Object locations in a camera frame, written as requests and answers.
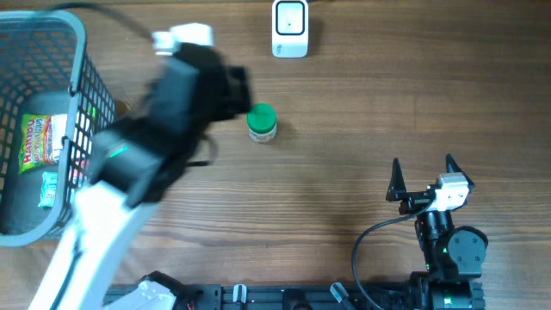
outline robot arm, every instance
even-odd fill
[[[166,64],[146,97],[149,113],[95,136],[88,182],[31,309],[101,307],[130,242],[190,166],[208,124],[250,109],[245,69],[226,67],[212,49],[183,43]]]
[[[482,275],[486,257],[486,235],[470,226],[454,227],[451,212],[467,204],[474,183],[451,155],[446,156],[446,171],[426,190],[408,192],[399,161],[393,161],[387,201],[400,202],[398,219],[370,227],[357,239],[352,250],[352,271],[356,284],[373,309],[484,309],[484,292],[475,279]],[[417,218],[415,232],[424,254],[427,272],[413,272],[408,282],[398,287],[393,283],[363,287],[356,268],[356,254],[362,239],[386,225]],[[347,294],[335,283],[332,293],[339,303]]]

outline green lid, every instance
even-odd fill
[[[276,123],[276,112],[266,103],[253,106],[251,112],[247,115],[247,124],[255,133],[269,133],[274,129]]]

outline white device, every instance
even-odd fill
[[[427,212],[455,210],[465,205],[469,188],[468,181],[462,172],[443,173],[438,176],[436,183],[440,189],[435,189],[435,199]]]
[[[158,209],[158,203],[129,208],[126,199],[125,193],[104,181],[77,191],[74,219],[63,232],[30,310],[50,309],[53,304],[58,310],[102,308],[103,296],[130,242]],[[135,299],[150,295],[144,285],[136,296],[131,294],[105,309],[122,309],[125,307],[117,307],[119,303],[127,306],[129,301],[135,306],[126,307],[129,309],[172,309],[175,298],[167,292],[153,290],[163,294],[143,302]]]
[[[272,53],[278,58],[301,58],[308,53],[308,3],[305,0],[274,1]]]
[[[214,46],[213,28],[198,22],[174,26],[169,31],[154,32],[152,38],[153,49],[159,56],[171,56],[184,42],[205,47]]]

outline wooden table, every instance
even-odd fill
[[[307,58],[270,52],[270,2],[115,6],[152,30],[214,26],[279,118],[258,145],[245,118],[212,126],[220,154],[167,193],[116,283],[161,270],[184,283],[350,282],[358,234],[398,216],[385,201],[400,158],[408,189],[451,152],[475,181],[457,226],[485,232],[489,309],[548,308],[551,293],[551,9],[538,2],[318,1]],[[79,10],[111,92],[131,102],[158,75],[148,44]],[[25,308],[55,244],[0,249],[0,307]],[[363,242],[364,280],[424,269],[413,222]]]

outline snack package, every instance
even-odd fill
[[[40,192],[39,208],[51,208],[55,203],[55,189],[58,186],[58,174],[55,172],[42,173],[42,191]]]
[[[63,149],[67,115],[23,115],[19,173],[43,164],[57,164]]]

